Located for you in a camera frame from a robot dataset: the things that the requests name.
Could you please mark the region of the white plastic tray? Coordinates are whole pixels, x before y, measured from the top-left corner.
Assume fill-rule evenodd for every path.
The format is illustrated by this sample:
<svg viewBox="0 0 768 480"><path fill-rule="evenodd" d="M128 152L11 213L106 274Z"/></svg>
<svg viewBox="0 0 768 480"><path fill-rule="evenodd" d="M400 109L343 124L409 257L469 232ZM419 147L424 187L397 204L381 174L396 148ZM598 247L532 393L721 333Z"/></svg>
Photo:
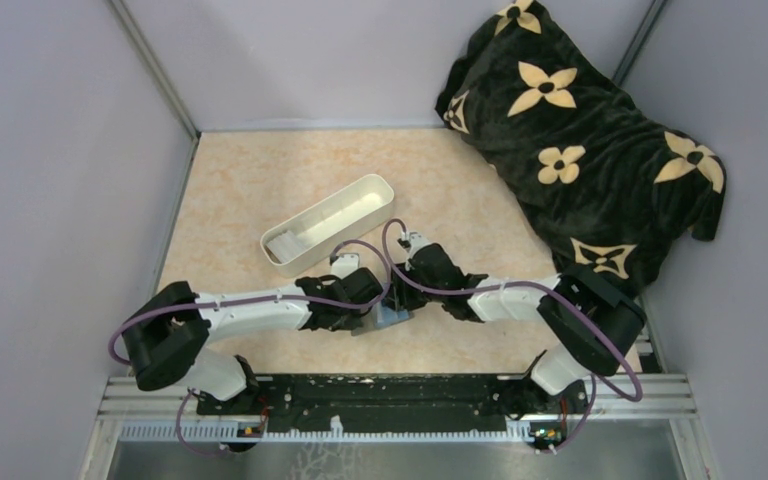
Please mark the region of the white plastic tray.
<svg viewBox="0 0 768 480"><path fill-rule="evenodd" d="M260 238L261 251L281 276L297 276L328 258L341 242L360 238L390 219L395 198L395 190L383 177L365 175L267 230ZM265 243L285 230L307 236L314 245L290 263L278 264Z"/></svg>

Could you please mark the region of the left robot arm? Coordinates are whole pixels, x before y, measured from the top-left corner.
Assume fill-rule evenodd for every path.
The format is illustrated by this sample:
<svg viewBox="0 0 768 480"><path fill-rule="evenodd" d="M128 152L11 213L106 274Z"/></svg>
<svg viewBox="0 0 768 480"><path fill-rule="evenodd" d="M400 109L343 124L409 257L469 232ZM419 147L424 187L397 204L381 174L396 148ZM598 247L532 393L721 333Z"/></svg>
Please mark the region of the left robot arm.
<svg viewBox="0 0 768 480"><path fill-rule="evenodd" d="M351 331L387 289L366 267L238 294L197 293L176 281L132 314L112 340L123 343L123 360L139 390L189 387L245 414L260 399L254 374L242 359L210 344L272 330Z"/></svg>

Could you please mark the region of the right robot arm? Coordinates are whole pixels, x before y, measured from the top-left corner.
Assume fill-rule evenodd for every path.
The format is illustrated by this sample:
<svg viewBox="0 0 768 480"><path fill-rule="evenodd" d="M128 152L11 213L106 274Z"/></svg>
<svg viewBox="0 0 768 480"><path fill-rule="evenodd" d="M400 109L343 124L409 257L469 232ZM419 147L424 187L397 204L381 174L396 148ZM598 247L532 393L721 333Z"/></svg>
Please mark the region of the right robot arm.
<svg viewBox="0 0 768 480"><path fill-rule="evenodd" d="M437 303L460 321L544 322L558 345L530 367L523 398L536 412L550 411L563 390L589 375L614 375L646 323L637 303L583 265L539 282L468 274L443 247L424 238L402 240L407 258L392 268L385 301L412 312Z"/></svg>

